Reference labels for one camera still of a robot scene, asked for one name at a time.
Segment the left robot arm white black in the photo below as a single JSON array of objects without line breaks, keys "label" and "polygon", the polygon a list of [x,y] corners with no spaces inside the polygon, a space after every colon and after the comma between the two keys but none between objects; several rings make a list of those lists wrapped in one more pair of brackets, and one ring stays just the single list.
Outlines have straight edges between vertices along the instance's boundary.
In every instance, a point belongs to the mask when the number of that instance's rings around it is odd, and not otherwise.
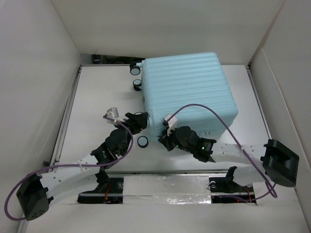
[{"label": "left robot arm white black", "polygon": [[120,119],[112,108],[104,115],[116,128],[98,148],[73,164],[41,168],[28,174],[17,185],[16,197],[24,220],[32,221],[55,203],[85,191],[104,192],[109,177],[106,170],[128,155],[134,144],[134,135],[147,128],[148,113],[126,113]]}]

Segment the light blue hard-shell suitcase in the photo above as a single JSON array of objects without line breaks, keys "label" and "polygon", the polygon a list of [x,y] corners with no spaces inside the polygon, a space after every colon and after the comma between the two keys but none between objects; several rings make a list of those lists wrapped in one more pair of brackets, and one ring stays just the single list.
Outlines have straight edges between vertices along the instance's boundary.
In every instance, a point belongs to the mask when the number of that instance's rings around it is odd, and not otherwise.
[{"label": "light blue hard-shell suitcase", "polygon": [[238,108],[214,52],[147,58],[130,65],[141,76],[142,102],[148,112],[148,139],[156,142],[168,114],[177,125],[189,126],[201,137],[219,137],[231,126]]}]

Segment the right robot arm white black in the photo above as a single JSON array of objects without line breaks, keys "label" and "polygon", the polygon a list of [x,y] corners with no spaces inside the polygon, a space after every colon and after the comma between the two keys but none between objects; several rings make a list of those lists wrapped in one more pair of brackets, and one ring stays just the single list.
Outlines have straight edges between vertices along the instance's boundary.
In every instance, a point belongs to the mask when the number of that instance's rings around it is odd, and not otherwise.
[{"label": "right robot arm white black", "polygon": [[260,182],[296,186],[299,156],[278,140],[269,139],[263,145],[239,146],[199,137],[190,127],[183,126],[170,133],[164,130],[158,141],[167,151],[180,149],[203,163],[235,163],[224,180],[225,187],[230,191]]}]

